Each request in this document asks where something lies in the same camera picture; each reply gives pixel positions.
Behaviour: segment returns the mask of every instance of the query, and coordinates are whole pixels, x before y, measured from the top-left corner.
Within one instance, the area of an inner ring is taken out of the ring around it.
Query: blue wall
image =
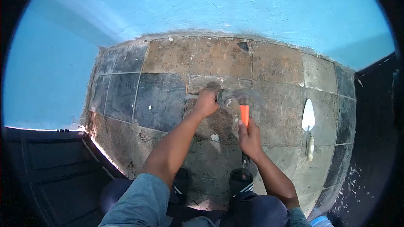
[[[15,34],[4,80],[4,125],[77,129],[98,47],[45,19],[37,0]]]
[[[33,0],[9,55],[5,124],[71,124],[96,45],[190,28],[310,47],[356,70],[394,51],[375,0]]]

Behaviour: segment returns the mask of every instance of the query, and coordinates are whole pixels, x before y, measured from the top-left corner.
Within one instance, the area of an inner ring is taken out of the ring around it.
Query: hammer head
[[[217,103],[219,105],[224,105],[227,100],[234,98],[240,105],[249,105],[250,99],[254,99],[255,102],[259,102],[265,105],[264,100],[255,89],[251,88],[239,88],[235,90],[221,89],[217,93]]]

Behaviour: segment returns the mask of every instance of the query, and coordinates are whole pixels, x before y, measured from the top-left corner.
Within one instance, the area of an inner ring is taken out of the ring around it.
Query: orange hammer handle
[[[250,106],[240,105],[240,112],[241,112],[241,120],[243,120],[243,123],[248,127],[250,120]]]

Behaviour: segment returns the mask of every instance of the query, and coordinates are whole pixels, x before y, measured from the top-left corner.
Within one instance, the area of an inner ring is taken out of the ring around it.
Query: pants
[[[132,184],[131,180],[115,179],[103,190],[100,208],[105,214]],[[169,204],[167,216],[173,218],[172,227],[182,226],[182,222],[198,216],[205,216],[214,223],[220,220],[220,227],[238,226],[285,226],[290,219],[285,205],[274,196],[257,195],[252,191],[240,192],[229,201],[229,209],[197,210],[181,205]]]

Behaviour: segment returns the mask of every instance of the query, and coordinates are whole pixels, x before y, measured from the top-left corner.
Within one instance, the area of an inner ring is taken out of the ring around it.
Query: gray sleeve
[[[98,227],[151,227],[165,220],[170,190],[160,178],[139,174]]]
[[[311,227],[309,221],[307,221],[306,216],[299,207],[294,207],[289,210],[290,227]]]

